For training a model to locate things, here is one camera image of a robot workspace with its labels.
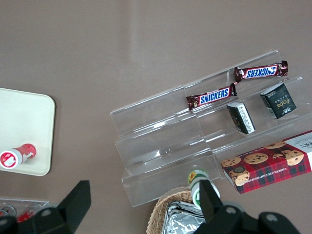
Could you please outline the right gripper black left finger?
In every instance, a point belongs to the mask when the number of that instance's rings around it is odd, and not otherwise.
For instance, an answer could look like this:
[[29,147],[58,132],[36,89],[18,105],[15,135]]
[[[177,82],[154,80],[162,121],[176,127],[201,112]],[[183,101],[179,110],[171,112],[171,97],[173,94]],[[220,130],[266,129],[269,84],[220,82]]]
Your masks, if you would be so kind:
[[19,234],[73,234],[91,207],[90,181],[81,180],[56,207],[18,224]]

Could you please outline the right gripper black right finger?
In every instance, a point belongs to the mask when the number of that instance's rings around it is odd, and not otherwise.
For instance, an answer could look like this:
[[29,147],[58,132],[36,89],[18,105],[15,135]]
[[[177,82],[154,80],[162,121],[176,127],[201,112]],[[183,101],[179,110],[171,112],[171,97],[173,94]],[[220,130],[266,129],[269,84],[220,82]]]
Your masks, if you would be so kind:
[[256,234],[256,219],[233,205],[224,205],[210,181],[199,182],[200,207],[205,222],[196,234]]

